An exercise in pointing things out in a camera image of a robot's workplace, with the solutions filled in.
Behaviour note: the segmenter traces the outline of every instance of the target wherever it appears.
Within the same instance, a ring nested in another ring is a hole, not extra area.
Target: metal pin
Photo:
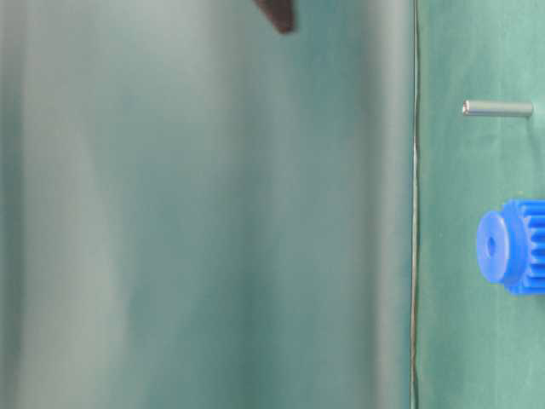
[[[479,117],[529,117],[534,112],[531,102],[466,100],[462,113]]]

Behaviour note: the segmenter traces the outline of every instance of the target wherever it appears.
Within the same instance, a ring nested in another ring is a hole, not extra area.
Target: blue plastic gear
[[[477,230],[477,258],[491,283],[512,294],[545,294],[545,200],[509,200]]]

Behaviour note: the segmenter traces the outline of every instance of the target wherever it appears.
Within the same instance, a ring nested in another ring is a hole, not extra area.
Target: dark object
[[[293,0],[254,0],[267,18],[283,34],[295,30]]]

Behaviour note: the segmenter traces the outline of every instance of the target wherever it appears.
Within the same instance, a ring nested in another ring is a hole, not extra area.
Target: green fabric
[[[545,197],[545,3],[419,1],[420,409],[542,407],[545,297],[489,284],[480,217]],[[464,99],[533,101],[532,119],[464,118]]]
[[[400,0],[0,0],[2,408],[409,404]]]

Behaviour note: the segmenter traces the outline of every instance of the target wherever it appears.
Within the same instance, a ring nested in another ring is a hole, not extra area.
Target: green backdrop
[[[545,299],[489,284],[475,232],[507,199],[545,195],[545,3],[418,3],[418,407],[542,407]],[[535,113],[464,118],[464,99],[533,101]]]
[[[410,2],[0,5],[2,407],[409,405]]]

